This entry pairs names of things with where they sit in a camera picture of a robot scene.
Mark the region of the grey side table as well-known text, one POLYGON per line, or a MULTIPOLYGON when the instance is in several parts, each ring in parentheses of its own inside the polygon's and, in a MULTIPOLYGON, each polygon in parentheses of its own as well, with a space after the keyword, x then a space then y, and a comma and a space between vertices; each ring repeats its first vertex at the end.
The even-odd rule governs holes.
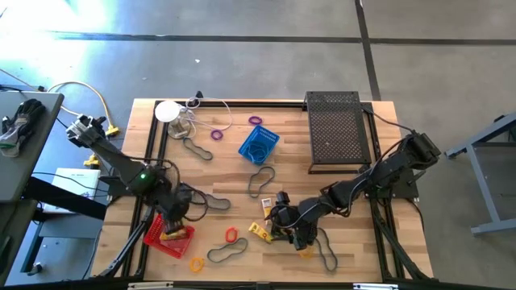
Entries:
POLYGON ((0 134, 2 118, 12 118, 19 105, 32 98, 40 101, 45 110, 35 125, 33 135, 22 147, 18 157, 5 157, 0 153, 0 202, 15 201, 23 195, 65 96, 61 93, 30 91, 0 92, 0 134))

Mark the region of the silver metal bracket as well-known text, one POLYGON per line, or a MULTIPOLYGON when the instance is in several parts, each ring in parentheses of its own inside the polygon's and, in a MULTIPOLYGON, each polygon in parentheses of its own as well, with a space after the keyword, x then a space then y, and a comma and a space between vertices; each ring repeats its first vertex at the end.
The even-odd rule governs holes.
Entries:
POLYGON ((399 290, 397 284, 354 283, 353 290, 399 290))
POLYGON ((127 290, 170 290, 173 289, 173 282, 171 281, 157 281, 157 282, 138 282, 129 283, 127 290))

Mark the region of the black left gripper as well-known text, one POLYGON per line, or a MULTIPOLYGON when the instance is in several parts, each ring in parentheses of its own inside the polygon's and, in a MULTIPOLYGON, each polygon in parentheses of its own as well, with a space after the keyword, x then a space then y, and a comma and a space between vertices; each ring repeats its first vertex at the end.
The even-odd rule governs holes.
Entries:
POLYGON ((188 212, 191 201, 191 190, 183 187, 175 192, 163 189, 157 193, 157 211, 165 222, 164 234, 171 234, 172 228, 177 228, 178 236, 187 235, 187 229, 182 222, 182 218, 188 212))

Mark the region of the black grey work gloves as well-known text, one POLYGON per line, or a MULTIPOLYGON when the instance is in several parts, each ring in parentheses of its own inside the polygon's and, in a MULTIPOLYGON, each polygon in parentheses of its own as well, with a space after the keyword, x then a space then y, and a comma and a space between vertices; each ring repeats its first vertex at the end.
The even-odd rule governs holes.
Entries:
POLYGON ((13 118, 5 116, 2 119, 0 134, 0 153, 9 158, 19 156, 24 144, 33 134, 36 123, 46 108, 34 98, 22 102, 13 118))

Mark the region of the grey metal table frame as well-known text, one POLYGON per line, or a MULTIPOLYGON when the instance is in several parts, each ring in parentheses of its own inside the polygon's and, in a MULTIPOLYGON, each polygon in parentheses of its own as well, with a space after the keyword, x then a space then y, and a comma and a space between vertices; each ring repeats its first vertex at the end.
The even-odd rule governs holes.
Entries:
POLYGON ((516 230, 516 217, 503 219, 495 205, 497 193, 516 197, 516 139, 495 138, 516 129, 516 112, 502 115, 476 135, 444 152, 448 159, 467 154, 489 212, 490 221, 471 228, 474 235, 516 230))

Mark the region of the white flat box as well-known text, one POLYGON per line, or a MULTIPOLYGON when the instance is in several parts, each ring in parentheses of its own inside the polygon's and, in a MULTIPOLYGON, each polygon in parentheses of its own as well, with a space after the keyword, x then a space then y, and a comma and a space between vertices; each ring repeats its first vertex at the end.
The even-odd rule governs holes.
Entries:
POLYGON ((98 169, 58 168, 52 185, 93 200, 101 171, 98 169))

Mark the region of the black plastic basket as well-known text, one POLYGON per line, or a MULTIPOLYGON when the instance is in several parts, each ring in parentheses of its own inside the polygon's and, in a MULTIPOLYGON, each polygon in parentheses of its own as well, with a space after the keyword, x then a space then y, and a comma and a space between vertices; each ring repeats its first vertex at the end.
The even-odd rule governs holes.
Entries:
MULTIPOLYGON (((274 237, 274 240, 286 240, 290 244, 292 244, 292 238, 295 233, 292 230, 281 229, 277 227, 277 213, 276 206, 272 207, 272 211, 267 219, 272 223, 271 233, 274 237)), ((308 246, 312 246, 314 242, 307 242, 308 246)))

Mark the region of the black perforated metal shelf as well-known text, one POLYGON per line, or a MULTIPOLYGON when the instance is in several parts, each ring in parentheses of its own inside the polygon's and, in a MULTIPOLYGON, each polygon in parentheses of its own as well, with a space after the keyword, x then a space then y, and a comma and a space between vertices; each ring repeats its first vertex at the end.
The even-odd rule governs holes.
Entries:
POLYGON ((303 109, 310 132, 309 174, 356 174, 372 162, 357 92, 309 91, 303 109))

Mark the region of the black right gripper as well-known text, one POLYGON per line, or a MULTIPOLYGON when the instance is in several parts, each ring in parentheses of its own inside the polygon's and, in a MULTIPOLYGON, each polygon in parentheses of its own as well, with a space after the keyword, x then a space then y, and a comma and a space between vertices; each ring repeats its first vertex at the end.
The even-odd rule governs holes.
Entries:
POLYGON ((323 205, 318 199, 307 199, 297 206, 289 203, 288 193, 277 194, 277 227, 292 230, 295 233, 292 244, 297 251, 303 251, 308 247, 307 242, 317 238, 318 219, 323 215, 323 205))

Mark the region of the black side table beam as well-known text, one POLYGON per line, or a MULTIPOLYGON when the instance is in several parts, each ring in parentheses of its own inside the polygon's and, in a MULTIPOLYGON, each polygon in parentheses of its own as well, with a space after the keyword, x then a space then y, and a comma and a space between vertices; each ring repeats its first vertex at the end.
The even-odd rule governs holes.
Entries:
POLYGON ((103 220, 106 215, 105 205, 35 177, 29 178, 22 197, 54 205, 98 220, 103 220))

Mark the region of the white disc metal stand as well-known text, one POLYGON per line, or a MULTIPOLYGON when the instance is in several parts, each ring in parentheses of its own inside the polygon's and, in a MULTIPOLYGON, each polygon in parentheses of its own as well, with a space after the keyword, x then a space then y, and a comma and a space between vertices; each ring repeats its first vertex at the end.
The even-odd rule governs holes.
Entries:
POLYGON ((175 101, 162 101, 155 108, 156 118, 165 124, 167 133, 172 139, 183 139, 191 130, 190 122, 183 114, 183 106, 175 101))

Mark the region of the red plastic basket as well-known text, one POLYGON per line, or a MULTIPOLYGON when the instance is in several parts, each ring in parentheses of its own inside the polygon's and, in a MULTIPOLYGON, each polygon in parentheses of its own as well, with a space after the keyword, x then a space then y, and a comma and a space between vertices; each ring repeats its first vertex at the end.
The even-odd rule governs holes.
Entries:
POLYGON ((144 244, 176 259, 181 259, 194 238, 195 229, 192 226, 186 226, 188 231, 186 238, 172 241, 160 241, 160 234, 163 232, 163 229, 164 221, 161 215, 158 214, 152 222, 150 229, 144 236, 144 244))

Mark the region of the blue plastic basket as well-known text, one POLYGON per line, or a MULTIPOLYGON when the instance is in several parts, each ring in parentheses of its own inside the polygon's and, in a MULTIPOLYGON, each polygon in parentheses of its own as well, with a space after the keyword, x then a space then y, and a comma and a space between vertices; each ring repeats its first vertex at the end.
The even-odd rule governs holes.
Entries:
POLYGON ((276 146, 277 142, 279 141, 279 139, 280 139, 279 135, 271 132, 270 130, 266 129, 265 127, 263 127, 261 125, 257 125, 251 131, 249 136, 245 139, 245 141, 239 148, 238 153, 245 159, 251 161, 251 158, 248 155, 248 145, 251 143, 251 141, 257 141, 257 142, 264 143, 268 147, 269 154, 266 157, 266 159, 267 159, 270 156, 270 154, 272 153, 272 151, 273 151, 274 147, 276 146))

